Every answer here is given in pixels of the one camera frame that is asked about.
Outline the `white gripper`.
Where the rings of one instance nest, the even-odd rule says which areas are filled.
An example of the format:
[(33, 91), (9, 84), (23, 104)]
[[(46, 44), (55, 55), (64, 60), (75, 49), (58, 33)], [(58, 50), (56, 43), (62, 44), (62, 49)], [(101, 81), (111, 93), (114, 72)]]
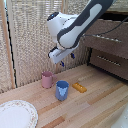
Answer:
[[(72, 52), (72, 49), (58, 49), (57, 47), (54, 47), (49, 53), (48, 57), (52, 60), (54, 64), (57, 64), (60, 62), (60, 65), (62, 67), (65, 66), (64, 62), (61, 61), (63, 58), (65, 58), (68, 54)], [(73, 53), (70, 54), (72, 59), (75, 59), (75, 55)]]

